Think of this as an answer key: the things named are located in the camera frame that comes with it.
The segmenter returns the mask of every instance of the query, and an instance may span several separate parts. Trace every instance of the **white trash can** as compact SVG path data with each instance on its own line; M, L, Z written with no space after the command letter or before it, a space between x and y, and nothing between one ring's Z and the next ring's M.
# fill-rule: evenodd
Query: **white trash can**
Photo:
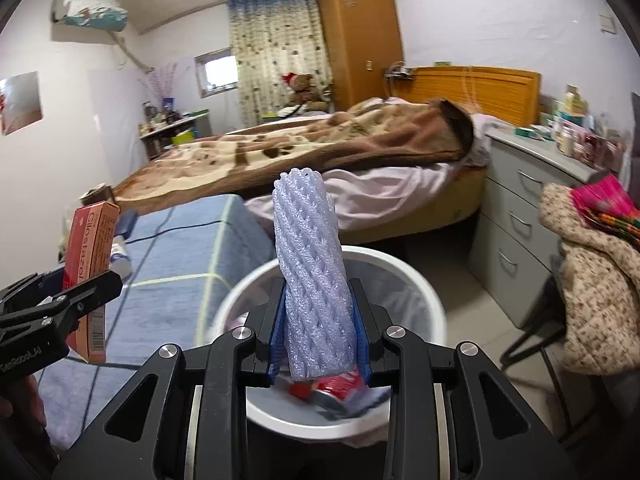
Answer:
M361 279L369 302L384 306L394 324L408 328L429 343L446 344L442 304L419 272L389 254L362 247L343 246L342 257L347 277ZM275 259L236 284L220 305L209 332L210 341L226 332L230 320L266 303L271 279L281 276ZM383 431L389 422L389 401L358 418L328 420L276 383L268 389L247 388L246 416L267 430L299 440L357 441L356 437Z

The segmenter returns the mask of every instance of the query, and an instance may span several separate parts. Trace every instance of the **white bed sheet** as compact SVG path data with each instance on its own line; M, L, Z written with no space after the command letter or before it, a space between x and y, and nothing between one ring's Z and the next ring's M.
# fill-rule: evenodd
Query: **white bed sheet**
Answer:
M432 200L465 166L486 166L488 146L484 132L491 127L512 126L488 115L474 114L472 118L476 138L470 152L459 162L441 162L426 168L385 166L323 173L326 190L334 199L338 227L363 229L400 218ZM273 234L271 195L252 198L244 205Z

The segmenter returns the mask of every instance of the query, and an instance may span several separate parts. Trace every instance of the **screw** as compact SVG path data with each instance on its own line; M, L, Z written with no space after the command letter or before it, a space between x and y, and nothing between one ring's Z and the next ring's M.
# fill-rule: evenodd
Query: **screw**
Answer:
M478 347L473 343L466 342L460 345L460 351L464 355L476 355L478 353Z
M164 345L160 347L158 353L160 354L160 357L168 359L178 353L178 347L176 345Z
M236 339L247 339L251 335L251 329L247 326L239 326L234 329L231 335Z
M398 325L391 325L386 329L386 334L393 339L400 339L406 334L406 330Z

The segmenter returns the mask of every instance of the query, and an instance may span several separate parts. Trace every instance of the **window frame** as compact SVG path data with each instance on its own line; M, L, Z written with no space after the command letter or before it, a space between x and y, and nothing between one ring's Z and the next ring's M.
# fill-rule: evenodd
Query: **window frame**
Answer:
M229 83L228 85L217 86L212 90L207 89L207 84L209 83L209 80L207 79L207 70L205 69L205 65L209 61L215 61L217 59L221 59L223 57L228 57L232 55L233 53L231 52L231 47L228 46L226 48L221 48L220 50L216 50L215 52L209 52L208 54L203 54L202 56L198 56L195 58L196 78L198 80L198 87L200 89L201 99L238 88L238 82L236 81L235 83Z

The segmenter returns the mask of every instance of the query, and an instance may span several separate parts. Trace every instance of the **blue gripper pad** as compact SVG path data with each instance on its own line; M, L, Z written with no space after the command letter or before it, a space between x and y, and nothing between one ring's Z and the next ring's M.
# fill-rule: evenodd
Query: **blue gripper pad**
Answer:
M286 286L287 285L282 287L282 291L280 293L278 312L276 313L276 319L273 323L273 331L271 332L271 337L269 338L268 375L271 380L271 384L273 384L274 379L276 378L278 373L280 373L280 363L287 353L287 350L284 348L284 323L287 319L284 311L284 291Z
M358 373L364 380L365 384L369 384L371 378L371 365L369 364L369 340L367 339L367 333L364 330L364 323L360 316L360 309L358 308L358 302L349 283L349 290L351 291L351 299L353 300L353 326L356 331L356 362L358 364Z

